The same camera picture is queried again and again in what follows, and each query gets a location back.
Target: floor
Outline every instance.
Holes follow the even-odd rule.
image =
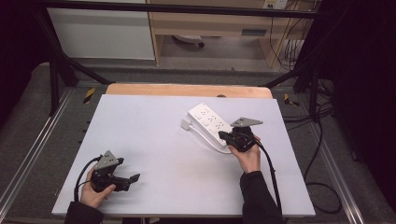
[[[225,37],[205,37],[205,47],[180,43],[171,36],[165,38],[163,60],[160,65],[153,62],[135,61],[82,60],[103,77],[118,82],[159,82],[159,83],[191,83],[191,84],[224,84],[257,86],[273,80],[286,73],[290,68],[287,64],[291,59],[280,57],[282,66],[268,68],[260,51],[259,43],[254,39]],[[13,204],[7,208],[7,216],[3,223],[62,223],[60,217],[50,213],[57,191],[62,187],[74,155],[78,152],[79,141],[83,140],[100,95],[106,86],[92,82],[90,78],[78,74],[80,85],[73,89],[69,102],[62,116],[57,121],[50,137],[36,155],[36,162],[29,168],[29,175],[21,180],[18,195],[12,199]],[[4,169],[0,170],[0,190],[7,191],[9,183],[16,174],[20,164],[29,155],[31,146],[45,125],[50,111],[49,71],[45,65],[37,67],[32,81],[19,104],[14,108],[9,121],[0,130],[0,156],[9,158],[2,160]],[[304,95],[294,94],[292,84],[295,78],[272,89],[278,100],[283,116],[301,116],[305,114],[301,104]],[[84,105],[83,99],[89,88],[96,87],[95,94],[89,104]],[[291,103],[285,104],[287,93]],[[324,103],[325,97],[319,98]],[[302,171],[305,170],[317,145],[311,123],[286,124],[289,129],[290,141],[295,150],[297,161]],[[323,119],[323,132],[326,144],[338,163],[344,179],[353,194],[353,198],[364,218],[364,223],[396,223],[396,215],[387,206],[382,194],[377,189],[364,164],[351,159],[347,140],[336,122],[336,117]],[[319,181],[332,185],[329,169],[321,153],[315,160],[310,181]],[[327,209],[334,209],[336,198],[326,189],[312,188],[309,190],[313,203]],[[120,223],[112,219],[105,223]],[[317,211],[315,217],[291,218],[288,223],[352,223],[346,211],[331,215]]]

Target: white power strip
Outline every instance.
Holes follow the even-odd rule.
[[[209,106],[205,103],[201,103],[189,110],[189,115],[195,119],[215,141],[219,142],[224,147],[227,145],[224,140],[219,138],[219,131],[230,133],[233,128]]]

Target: human hand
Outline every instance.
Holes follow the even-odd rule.
[[[228,146],[231,153],[235,155],[235,157],[239,160],[239,164],[244,170],[245,174],[251,173],[253,171],[260,171],[261,169],[261,160],[260,160],[260,149],[257,144],[255,144],[251,149],[246,152],[239,152],[235,147]]]
[[[91,180],[93,167],[87,174],[87,181]],[[84,184],[84,187],[82,187],[81,202],[92,207],[92,208],[98,208],[99,205],[102,203],[102,201],[104,199],[107,199],[107,196],[110,195],[111,192],[113,192],[113,190],[115,188],[116,188],[115,185],[110,185],[106,189],[104,189],[102,192],[98,193],[92,188],[91,181],[87,182]]]

